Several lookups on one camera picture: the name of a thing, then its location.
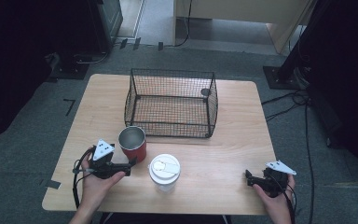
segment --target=paper cup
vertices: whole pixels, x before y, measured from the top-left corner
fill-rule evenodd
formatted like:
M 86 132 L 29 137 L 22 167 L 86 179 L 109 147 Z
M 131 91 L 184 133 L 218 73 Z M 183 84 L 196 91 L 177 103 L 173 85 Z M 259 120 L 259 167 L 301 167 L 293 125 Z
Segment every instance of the paper cup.
M 180 175 L 180 163 L 173 155 L 161 154 L 149 164 L 149 174 L 158 188 L 171 191 Z
M 146 157 L 146 135 L 144 130 L 137 126 L 129 126 L 118 135 L 118 143 L 127 158 L 137 157 L 137 163 Z

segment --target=hand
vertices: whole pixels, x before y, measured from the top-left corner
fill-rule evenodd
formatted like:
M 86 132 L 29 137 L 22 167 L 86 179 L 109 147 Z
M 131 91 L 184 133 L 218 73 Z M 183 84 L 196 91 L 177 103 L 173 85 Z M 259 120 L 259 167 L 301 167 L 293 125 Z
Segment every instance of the hand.
M 295 179 L 292 175 L 288 175 L 289 183 L 288 185 L 292 187 L 292 189 L 295 188 Z M 275 198 L 270 198 L 266 192 L 257 184 L 253 185 L 253 188 L 255 189 L 255 192 L 258 194 L 258 196 L 261 198 L 261 201 L 263 201 L 264 207 L 266 208 L 266 211 L 269 215 L 269 217 L 272 219 L 272 221 L 275 224 L 290 224 L 292 223 L 292 220 L 290 218 L 289 208 L 287 206 L 286 198 L 284 197 L 283 193 L 278 195 Z M 286 190 L 286 195 L 292 201 L 292 191 L 288 187 Z
M 83 170 L 90 168 L 89 157 L 87 154 L 84 160 L 81 162 Z M 70 223 L 87 223 L 89 224 L 92 220 L 92 215 L 101 206 L 103 199 L 109 190 L 123 178 L 124 172 L 118 172 L 107 179 L 100 179 L 90 173 L 83 173 L 83 194 L 81 203 L 72 218 Z

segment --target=white lid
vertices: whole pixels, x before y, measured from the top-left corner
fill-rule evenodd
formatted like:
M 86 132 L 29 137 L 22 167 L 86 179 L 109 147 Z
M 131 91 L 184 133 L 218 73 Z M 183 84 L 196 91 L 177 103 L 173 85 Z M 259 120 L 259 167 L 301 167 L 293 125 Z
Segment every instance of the white lid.
M 149 165 L 152 179 L 161 185 L 173 183 L 180 174 L 179 161 L 170 154 L 156 156 Z

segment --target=metal cup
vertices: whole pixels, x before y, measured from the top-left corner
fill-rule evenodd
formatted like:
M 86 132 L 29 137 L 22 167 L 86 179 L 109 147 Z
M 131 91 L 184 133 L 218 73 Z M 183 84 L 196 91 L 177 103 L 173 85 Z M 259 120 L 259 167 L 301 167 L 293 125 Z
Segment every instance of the metal cup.
M 129 161 L 137 158 L 137 163 L 146 157 L 146 135 L 144 130 L 137 126 L 129 126 L 118 135 L 118 143 Z

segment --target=metal wire basket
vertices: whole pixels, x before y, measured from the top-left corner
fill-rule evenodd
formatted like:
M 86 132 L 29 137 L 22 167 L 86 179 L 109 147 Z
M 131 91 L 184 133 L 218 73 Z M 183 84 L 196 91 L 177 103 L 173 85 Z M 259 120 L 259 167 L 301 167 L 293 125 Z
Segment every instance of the metal wire basket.
M 209 138 L 217 119 L 213 72 L 131 69 L 124 120 L 149 136 Z

